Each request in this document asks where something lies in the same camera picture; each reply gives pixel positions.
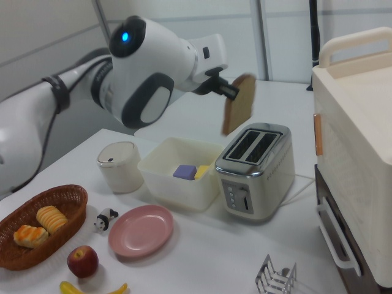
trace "blue light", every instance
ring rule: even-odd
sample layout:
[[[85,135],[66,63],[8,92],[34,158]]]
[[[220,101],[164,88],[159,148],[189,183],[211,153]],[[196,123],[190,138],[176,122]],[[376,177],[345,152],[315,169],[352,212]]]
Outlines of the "blue light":
[[[129,35],[127,32],[124,32],[121,36],[123,42],[127,42],[129,40]]]

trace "purple sponge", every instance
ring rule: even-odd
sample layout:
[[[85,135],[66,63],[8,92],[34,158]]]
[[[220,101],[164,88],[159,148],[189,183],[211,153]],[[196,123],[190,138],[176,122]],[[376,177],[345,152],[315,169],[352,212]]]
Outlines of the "purple sponge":
[[[175,176],[176,178],[192,180],[195,179],[196,172],[197,172],[196,166],[181,164],[176,169],[173,176]]]

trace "panda figurine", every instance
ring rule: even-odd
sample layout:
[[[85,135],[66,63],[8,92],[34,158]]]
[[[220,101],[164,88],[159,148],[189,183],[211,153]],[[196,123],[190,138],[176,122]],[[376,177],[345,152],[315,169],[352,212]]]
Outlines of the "panda figurine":
[[[109,227],[109,221],[115,217],[118,217],[118,212],[111,208],[105,208],[98,216],[97,222],[94,223],[99,233],[106,231]]]

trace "bread roll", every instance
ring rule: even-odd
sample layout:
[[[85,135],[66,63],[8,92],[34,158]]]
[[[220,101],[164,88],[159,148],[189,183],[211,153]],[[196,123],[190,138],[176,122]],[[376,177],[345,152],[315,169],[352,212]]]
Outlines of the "bread roll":
[[[256,79],[244,74],[236,78],[232,85],[239,89],[235,100],[226,98],[222,134],[228,135],[252,115]]]
[[[37,221],[52,235],[68,220],[60,210],[51,205],[38,210]]]
[[[13,240],[19,245],[28,248],[36,248],[41,245],[49,234],[44,228],[22,225],[14,234]]]

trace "toast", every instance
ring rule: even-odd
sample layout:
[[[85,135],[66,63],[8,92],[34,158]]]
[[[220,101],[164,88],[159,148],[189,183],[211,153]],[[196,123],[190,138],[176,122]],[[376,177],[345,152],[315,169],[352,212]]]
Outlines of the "toast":
[[[251,74],[236,78],[232,85],[239,89],[235,100],[226,98],[222,134],[228,135],[252,116],[256,79]]]

